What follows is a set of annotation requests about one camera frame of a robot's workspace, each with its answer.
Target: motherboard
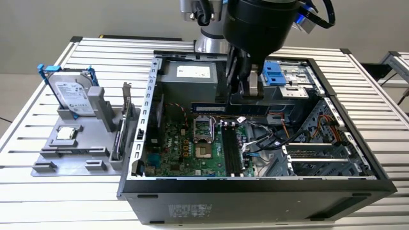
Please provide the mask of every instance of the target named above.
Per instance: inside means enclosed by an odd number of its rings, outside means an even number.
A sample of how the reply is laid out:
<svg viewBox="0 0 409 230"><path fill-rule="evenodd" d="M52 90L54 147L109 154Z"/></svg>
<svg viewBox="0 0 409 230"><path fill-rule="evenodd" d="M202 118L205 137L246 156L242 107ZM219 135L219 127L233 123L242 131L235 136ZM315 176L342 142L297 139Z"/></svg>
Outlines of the motherboard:
<svg viewBox="0 0 409 230"><path fill-rule="evenodd" d="M198 129L195 132L207 134L205 125L197 123ZM223 177L227 176L225 159L225 146L222 142L222 129L226 129L221 124L210 123L210 130L214 131L214 139L198 142L194 140L194 129L187 128L185 124L178 122L167 122L165 124L162 148L157 153L147 154L147 166L145 169L146 176L171 177L171 176L206 176ZM234 131L233 145L235 147L235 158L241 162L238 148L246 142L246 133L243 126L230 127ZM246 169L241 171L242 176L253 176L251 163Z"/></svg>

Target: aluminum workbench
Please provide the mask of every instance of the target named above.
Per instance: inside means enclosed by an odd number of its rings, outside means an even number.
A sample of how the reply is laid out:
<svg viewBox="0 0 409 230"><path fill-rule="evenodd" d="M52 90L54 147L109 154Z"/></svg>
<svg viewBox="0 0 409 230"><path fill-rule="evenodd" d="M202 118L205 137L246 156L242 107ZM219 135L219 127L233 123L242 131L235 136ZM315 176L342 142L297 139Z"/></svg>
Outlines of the aluminum workbench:
<svg viewBox="0 0 409 230"><path fill-rule="evenodd" d="M153 50L191 51L191 42L83 38L70 42L54 65L95 69L105 100L122 104L122 82L131 83L131 102L141 105ZM339 49L285 47L271 56L313 58L338 99L394 181L398 192L334 223L311 229L409 229L409 118L367 75L354 57ZM142 226L126 201L115 199L119 176L32 177L57 120L57 101L44 83L37 87L0 139L0 225L12 229L305 229L305 225L218 224Z"/></svg>

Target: green motherboard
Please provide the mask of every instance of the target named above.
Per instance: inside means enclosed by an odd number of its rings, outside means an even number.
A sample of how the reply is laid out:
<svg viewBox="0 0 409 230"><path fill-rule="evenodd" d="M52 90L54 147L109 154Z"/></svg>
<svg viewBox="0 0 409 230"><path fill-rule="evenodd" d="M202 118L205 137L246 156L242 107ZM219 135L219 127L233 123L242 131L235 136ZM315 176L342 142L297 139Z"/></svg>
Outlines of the green motherboard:
<svg viewBox="0 0 409 230"><path fill-rule="evenodd" d="M237 148L246 139L245 128L235 128ZM167 122L162 139L161 153L147 157L146 176L214 176L226 175L222 151L221 126L214 127L214 140L207 143L193 143L193 128L185 129L183 124ZM251 161L243 176L253 176Z"/></svg>

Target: blue drive bracket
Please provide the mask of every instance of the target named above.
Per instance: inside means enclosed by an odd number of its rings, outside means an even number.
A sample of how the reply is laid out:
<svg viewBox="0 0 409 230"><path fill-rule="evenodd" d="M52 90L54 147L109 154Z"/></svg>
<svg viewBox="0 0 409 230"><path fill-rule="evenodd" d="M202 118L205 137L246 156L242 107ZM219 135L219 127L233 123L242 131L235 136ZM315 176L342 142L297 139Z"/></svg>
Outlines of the blue drive bracket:
<svg viewBox="0 0 409 230"><path fill-rule="evenodd" d="M45 70L44 70L44 64L40 64L40 65L37 66L37 72L38 72L38 74L40 74L40 76L41 76L41 78L42 78L42 80L44 80L44 82L45 82L45 85L49 86L50 91L52 91L53 95L54 95L56 98L57 98L57 102L58 102L58 104L60 104L60 108L64 108L64 106L62 106L62 104L61 104L61 102L60 102L60 100L58 100L57 94L56 94L56 92L54 92L54 90L53 90L53 88L52 88L52 86L50 86L50 84L49 84L48 78L46 78L46 76L45 76L45 74L46 74L48 72L58 72L60 70L61 70L61 66L46 66Z"/></svg>
<svg viewBox="0 0 409 230"><path fill-rule="evenodd" d="M265 62L262 74L266 78L266 85L269 86L285 86L286 79L282 74L281 67L277 62Z"/></svg>
<svg viewBox="0 0 409 230"><path fill-rule="evenodd" d="M78 74L82 73L82 74L90 75L91 86L98 86L98 82L97 82L97 78L95 78L95 74L94 74L94 69L91 68L91 66L89 66L86 69L69 69L69 68L62 69L61 66L46 66L45 68L44 67L45 67L44 64L40 64L37 66L37 72L38 72L38 74L40 74L40 76L44 80L44 83L49 86L50 91L52 91L53 95L56 96L57 102L60 104L60 108L64 108L64 106L62 106L62 103L60 102L57 94L56 94L53 87L50 86L49 80L48 80L53 73L61 71L61 72L77 72ZM76 119L78 117L78 115L76 113L73 113L73 117Z"/></svg>

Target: power supply label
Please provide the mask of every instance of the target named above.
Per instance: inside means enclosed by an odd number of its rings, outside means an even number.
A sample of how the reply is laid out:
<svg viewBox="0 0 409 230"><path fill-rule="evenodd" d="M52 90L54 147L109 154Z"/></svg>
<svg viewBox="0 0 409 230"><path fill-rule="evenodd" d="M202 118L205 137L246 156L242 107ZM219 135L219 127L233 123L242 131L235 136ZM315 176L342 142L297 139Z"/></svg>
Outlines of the power supply label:
<svg viewBox="0 0 409 230"><path fill-rule="evenodd" d="M68 109L78 115L93 115L83 87L76 82L56 82L56 86Z"/></svg>
<svg viewBox="0 0 409 230"><path fill-rule="evenodd" d="M173 218L209 217L211 205L167 205L169 215Z"/></svg>
<svg viewBox="0 0 409 230"><path fill-rule="evenodd" d="M209 66L177 66L175 71L181 78L210 78Z"/></svg>

